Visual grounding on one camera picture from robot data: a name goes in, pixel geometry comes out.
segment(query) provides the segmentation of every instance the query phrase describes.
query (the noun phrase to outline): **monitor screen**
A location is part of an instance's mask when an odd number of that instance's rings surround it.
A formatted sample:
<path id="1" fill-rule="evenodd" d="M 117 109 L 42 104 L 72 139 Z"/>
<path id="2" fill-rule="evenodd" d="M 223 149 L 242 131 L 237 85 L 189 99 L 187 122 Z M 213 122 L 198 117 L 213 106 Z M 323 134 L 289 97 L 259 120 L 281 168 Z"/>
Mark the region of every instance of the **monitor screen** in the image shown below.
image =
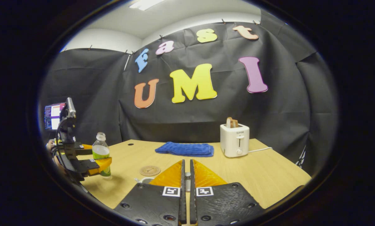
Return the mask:
<path id="1" fill-rule="evenodd" d="M 44 109 L 44 124 L 46 130 L 57 130 L 60 124 L 60 113 L 65 107 L 65 103 L 58 103 L 45 106 Z"/>

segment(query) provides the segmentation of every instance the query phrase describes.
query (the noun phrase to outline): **toaster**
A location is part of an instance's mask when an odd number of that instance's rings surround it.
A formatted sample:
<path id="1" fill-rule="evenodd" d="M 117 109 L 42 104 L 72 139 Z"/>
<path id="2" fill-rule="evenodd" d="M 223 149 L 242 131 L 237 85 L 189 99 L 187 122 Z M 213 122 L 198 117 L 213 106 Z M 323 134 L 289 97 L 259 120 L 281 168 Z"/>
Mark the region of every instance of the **toaster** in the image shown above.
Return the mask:
<path id="1" fill-rule="evenodd" d="M 238 124 L 228 128 L 226 124 L 219 126 L 221 150 L 226 157 L 247 155 L 249 151 L 249 127 Z"/>

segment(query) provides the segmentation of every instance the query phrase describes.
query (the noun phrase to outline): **ceiling light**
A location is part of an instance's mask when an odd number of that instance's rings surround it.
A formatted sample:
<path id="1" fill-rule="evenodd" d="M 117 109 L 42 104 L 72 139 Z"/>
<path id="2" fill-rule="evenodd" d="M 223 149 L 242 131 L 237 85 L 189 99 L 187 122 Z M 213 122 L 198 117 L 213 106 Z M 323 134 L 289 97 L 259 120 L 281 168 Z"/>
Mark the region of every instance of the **ceiling light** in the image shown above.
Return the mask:
<path id="1" fill-rule="evenodd" d="M 137 3 L 129 6 L 129 8 L 138 8 L 139 10 L 146 10 L 164 0 L 140 0 Z"/>

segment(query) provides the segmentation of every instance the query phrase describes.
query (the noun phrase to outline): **water bottle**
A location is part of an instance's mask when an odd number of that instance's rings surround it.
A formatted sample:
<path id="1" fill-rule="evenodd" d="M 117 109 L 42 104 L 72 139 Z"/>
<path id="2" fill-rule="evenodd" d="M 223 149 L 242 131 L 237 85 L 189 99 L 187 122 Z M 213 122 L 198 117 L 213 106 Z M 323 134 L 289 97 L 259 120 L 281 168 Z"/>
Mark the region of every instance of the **water bottle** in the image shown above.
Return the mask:
<path id="1" fill-rule="evenodd" d="M 108 158 L 110 156 L 110 149 L 105 143 L 105 134 L 102 132 L 98 132 L 96 136 L 97 140 L 93 144 L 93 158 L 94 159 L 104 159 Z M 111 175 L 111 169 L 108 166 L 106 169 L 100 172 L 101 176 L 103 176 L 104 179 L 112 179 Z"/>

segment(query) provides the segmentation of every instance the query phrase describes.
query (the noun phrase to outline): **yellow letter m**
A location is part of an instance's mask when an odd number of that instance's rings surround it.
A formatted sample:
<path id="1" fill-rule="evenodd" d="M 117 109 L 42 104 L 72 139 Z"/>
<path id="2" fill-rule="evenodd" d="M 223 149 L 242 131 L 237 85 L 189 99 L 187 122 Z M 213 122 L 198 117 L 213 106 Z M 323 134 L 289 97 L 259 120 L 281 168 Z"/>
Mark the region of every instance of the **yellow letter m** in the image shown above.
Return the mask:
<path id="1" fill-rule="evenodd" d="M 211 83 L 210 69 L 212 65 L 209 63 L 200 64 L 194 70 L 192 78 L 190 78 L 184 70 L 173 71 L 169 76 L 173 79 L 173 98 L 172 103 L 181 103 L 185 101 L 182 95 L 182 89 L 189 100 L 193 100 L 194 93 L 198 87 L 196 98 L 199 100 L 213 99 L 217 97 Z"/>

